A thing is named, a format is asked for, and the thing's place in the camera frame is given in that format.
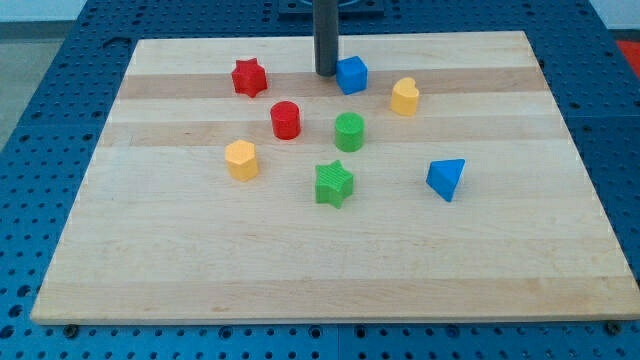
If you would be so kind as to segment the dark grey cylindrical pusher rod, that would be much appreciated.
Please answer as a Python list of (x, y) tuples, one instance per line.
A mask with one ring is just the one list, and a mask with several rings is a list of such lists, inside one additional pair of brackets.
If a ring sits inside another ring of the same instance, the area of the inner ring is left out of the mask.
[(322, 77), (336, 73), (339, 48), (339, 8), (337, 0), (313, 1), (315, 71)]

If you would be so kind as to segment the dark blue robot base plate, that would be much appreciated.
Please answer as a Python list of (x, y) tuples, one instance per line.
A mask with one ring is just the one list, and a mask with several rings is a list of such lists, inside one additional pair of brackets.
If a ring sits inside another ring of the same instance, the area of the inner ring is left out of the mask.
[[(312, 0), (274, 0), (279, 18), (309, 17), (313, 13)], [(338, 0), (340, 15), (383, 15), (385, 0)]]

